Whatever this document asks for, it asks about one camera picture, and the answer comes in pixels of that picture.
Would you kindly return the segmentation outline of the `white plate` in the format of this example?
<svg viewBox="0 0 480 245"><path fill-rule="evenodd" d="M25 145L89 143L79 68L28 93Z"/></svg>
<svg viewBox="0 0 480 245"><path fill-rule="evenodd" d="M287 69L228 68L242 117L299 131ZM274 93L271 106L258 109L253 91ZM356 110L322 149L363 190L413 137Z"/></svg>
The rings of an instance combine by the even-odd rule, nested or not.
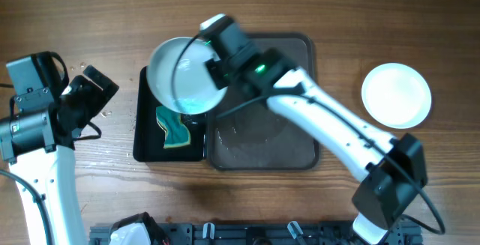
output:
<svg viewBox="0 0 480 245"><path fill-rule="evenodd" d="M189 37L164 41L150 57L147 82L154 97L172 111L197 115L215 108L225 97L226 88L214 84L205 62L218 60L203 40L192 44Z"/></svg>
<svg viewBox="0 0 480 245"><path fill-rule="evenodd" d="M400 63L381 64L368 73L361 86L361 99L376 121L394 129L419 125L432 107L432 93L425 78Z"/></svg>

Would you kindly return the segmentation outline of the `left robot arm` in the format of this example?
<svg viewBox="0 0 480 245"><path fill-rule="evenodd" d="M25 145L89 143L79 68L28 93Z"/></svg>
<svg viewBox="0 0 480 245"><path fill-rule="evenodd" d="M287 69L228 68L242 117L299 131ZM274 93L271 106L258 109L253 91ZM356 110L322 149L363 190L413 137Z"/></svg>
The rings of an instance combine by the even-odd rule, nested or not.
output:
<svg viewBox="0 0 480 245"><path fill-rule="evenodd" d="M82 130L119 87L89 65L65 88L41 85L16 98L21 113L1 120L5 176L19 190L31 244L89 244L75 182Z"/></svg>

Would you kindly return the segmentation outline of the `green yellow sponge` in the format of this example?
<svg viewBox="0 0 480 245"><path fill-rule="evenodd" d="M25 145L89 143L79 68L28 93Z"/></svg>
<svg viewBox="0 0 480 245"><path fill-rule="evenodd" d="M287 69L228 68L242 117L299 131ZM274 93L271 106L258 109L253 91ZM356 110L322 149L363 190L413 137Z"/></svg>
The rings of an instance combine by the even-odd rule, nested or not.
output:
<svg viewBox="0 0 480 245"><path fill-rule="evenodd" d="M155 115L158 126L164 131L164 149L180 148L191 143L191 133L182 122L180 113L158 106Z"/></svg>

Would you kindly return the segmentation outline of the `white plate top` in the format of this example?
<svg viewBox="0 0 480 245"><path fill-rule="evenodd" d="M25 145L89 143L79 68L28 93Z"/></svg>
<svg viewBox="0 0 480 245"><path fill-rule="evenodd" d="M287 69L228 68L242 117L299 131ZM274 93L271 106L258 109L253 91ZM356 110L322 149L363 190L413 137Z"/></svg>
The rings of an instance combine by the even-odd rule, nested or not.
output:
<svg viewBox="0 0 480 245"><path fill-rule="evenodd" d="M205 62L218 60L203 40L192 44L189 37L164 41L150 57L147 82L154 97L172 111L197 115L215 108L225 97L226 88L214 84Z"/></svg>

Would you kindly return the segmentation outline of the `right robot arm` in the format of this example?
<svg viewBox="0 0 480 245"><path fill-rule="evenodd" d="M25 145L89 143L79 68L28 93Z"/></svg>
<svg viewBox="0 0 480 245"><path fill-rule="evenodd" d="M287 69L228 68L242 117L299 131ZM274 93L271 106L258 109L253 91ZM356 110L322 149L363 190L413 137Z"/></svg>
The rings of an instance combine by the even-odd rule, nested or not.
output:
<svg viewBox="0 0 480 245"><path fill-rule="evenodd" d="M423 188L427 169L422 144L411 134L397 139L361 120L324 92L293 60L277 49L217 50L207 68L223 84L252 88L257 100L329 149L360 185L352 197L358 211L352 229L378 244Z"/></svg>

